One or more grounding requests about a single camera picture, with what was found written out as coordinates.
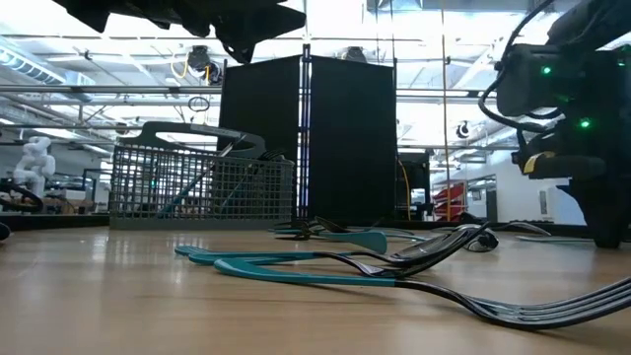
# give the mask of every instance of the table surface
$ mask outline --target table surface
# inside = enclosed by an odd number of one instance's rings
[[[568,328],[524,332],[481,322],[413,290],[298,286],[219,274],[175,256],[214,250],[339,250],[253,232],[17,233],[0,243],[0,354],[617,354],[631,352],[623,311]],[[397,251],[407,245],[390,243]],[[461,250],[416,279],[520,304],[558,301],[629,275],[631,248],[545,245],[503,236]],[[285,269],[355,274],[333,260]]]

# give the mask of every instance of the gray basket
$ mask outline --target gray basket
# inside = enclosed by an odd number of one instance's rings
[[[221,157],[215,152],[175,145],[155,135],[159,131],[224,138],[240,134],[201,127],[148,122],[139,137],[120,139],[113,155],[111,228],[264,229],[291,220],[292,162]],[[231,155],[259,156],[264,151],[260,137],[247,138],[244,141],[253,148],[236,150]]]

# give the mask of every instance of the desk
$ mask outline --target desk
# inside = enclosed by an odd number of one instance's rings
[[[21,232],[0,245],[0,354],[622,354],[631,312],[528,333],[481,322],[420,292],[296,286],[218,274],[175,256],[216,250],[351,250],[252,232]],[[406,242],[395,242],[391,250]],[[629,274],[631,248],[551,246],[503,237],[417,276],[514,303],[567,299]],[[332,260],[284,269],[352,273]]]

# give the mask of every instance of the green led light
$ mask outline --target green led light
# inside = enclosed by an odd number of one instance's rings
[[[581,119],[581,122],[579,123],[579,125],[581,126],[581,128],[587,129],[592,126],[592,121],[589,118],[583,118]]]

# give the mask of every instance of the white robot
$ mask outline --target white robot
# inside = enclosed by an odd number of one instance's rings
[[[43,197],[46,178],[55,174],[55,159],[48,155],[47,149],[50,139],[46,137],[32,137],[22,149],[24,156],[13,171],[14,183],[31,182],[31,192],[37,197]]]

